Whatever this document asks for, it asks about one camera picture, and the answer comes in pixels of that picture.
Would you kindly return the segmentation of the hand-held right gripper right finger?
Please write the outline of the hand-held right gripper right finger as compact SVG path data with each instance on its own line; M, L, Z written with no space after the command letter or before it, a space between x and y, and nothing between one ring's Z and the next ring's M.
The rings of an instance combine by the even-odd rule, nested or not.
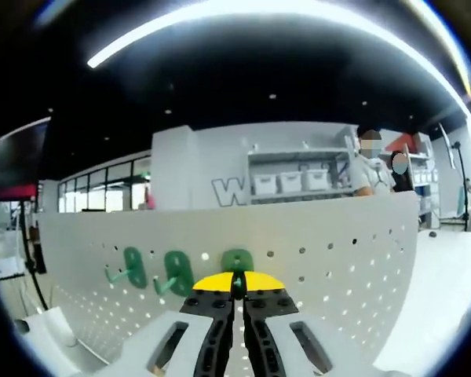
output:
M276 278L243 276L244 342L256 376L376 376L356 346L302 313Z

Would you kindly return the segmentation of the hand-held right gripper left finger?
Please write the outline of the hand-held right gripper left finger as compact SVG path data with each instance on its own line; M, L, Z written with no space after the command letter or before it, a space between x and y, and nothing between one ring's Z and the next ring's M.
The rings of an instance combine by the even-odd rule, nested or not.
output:
M95 376L224 376L233 345L232 273L200 280L178 312L166 311L127 339Z

